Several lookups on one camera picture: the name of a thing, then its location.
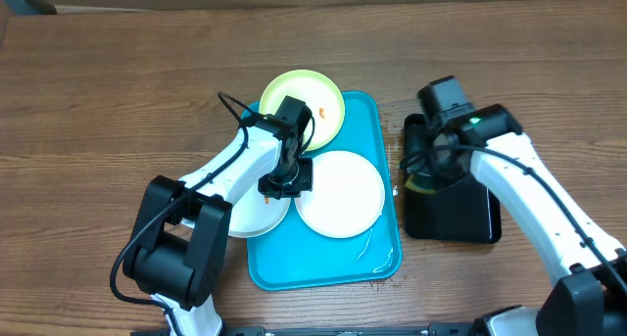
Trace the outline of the yellow green sponge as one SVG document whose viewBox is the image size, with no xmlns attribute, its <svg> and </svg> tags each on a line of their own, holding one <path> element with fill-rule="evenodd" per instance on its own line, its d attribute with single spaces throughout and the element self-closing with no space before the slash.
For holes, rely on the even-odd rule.
<svg viewBox="0 0 627 336">
<path fill-rule="evenodd" d="M 411 174 L 405 182 L 405 187 L 412 192 L 424 195 L 435 194 L 438 189 L 431 176 L 422 174 Z"/>
</svg>

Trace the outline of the white plate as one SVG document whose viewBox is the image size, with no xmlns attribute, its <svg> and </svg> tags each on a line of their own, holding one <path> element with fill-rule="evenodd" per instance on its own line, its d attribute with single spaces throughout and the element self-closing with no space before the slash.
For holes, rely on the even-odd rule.
<svg viewBox="0 0 627 336">
<path fill-rule="evenodd" d="M 349 151 L 313 158 L 313 186 L 295 199 L 300 218 L 314 232 L 350 238 L 371 228 L 383 212 L 385 188 L 376 167 Z"/>
<path fill-rule="evenodd" d="M 265 197 L 253 185 L 234 205 L 228 235 L 235 238 L 252 238 L 270 232 L 286 216 L 291 198 Z"/>
</svg>

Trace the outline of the light green plate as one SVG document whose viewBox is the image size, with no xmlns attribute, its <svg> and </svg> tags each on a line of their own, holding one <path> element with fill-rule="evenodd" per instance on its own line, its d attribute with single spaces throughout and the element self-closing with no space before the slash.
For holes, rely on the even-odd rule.
<svg viewBox="0 0 627 336">
<path fill-rule="evenodd" d="M 286 96 L 306 103 L 312 111 L 314 126 L 309 124 L 305 139 L 313 140 L 307 152 L 328 144 L 339 132 L 345 116 L 345 103 L 338 86 L 320 72 L 293 70 L 276 77 L 264 90 L 259 112 L 275 114 Z"/>
</svg>

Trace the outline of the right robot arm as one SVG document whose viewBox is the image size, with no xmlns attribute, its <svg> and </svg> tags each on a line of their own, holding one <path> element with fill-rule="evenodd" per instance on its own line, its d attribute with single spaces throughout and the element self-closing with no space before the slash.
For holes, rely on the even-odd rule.
<svg viewBox="0 0 627 336">
<path fill-rule="evenodd" d="M 453 76 L 417 93 L 404 124 L 406 233 L 497 242 L 508 212 L 540 257 L 552 290 L 538 308 L 512 306 L 432 335 L 622 335 L 626 250 L 572 199 L 502 105 L 475 107 Z"/>
</svg>

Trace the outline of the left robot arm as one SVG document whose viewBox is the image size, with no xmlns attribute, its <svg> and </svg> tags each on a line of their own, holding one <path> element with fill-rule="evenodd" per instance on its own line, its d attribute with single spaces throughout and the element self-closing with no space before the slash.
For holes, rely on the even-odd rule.
<svg viewBox="0 0 627 336">
<path fill-rule="evenodd" d="M 313 161 L 303 154 L 314 116 L 305 102 L 287 96 L 273 114 L 249 111 L 236 120 L 236 137 L 202 168 L 148 184 L 110 272 L 117 299 L 163 311 L 166 335 L 222 334 L 211 296 L 232 209 L 244 194 L 256 187 L 268 198 L 296 198 L 313 187 Z"/>
</svg>

